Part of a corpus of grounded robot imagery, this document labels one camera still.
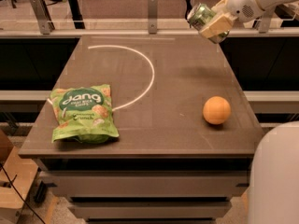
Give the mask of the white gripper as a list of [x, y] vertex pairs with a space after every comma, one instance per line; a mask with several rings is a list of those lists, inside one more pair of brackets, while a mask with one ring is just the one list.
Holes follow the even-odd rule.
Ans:
[[200, 32], [204, 38], [231, 30], [235, 17], [241, 22], [248, 22], [261, 17], [264, 13], [256, 0], [220, 0], [212, 10], [219, 13], [216, 13], [216, 16]]

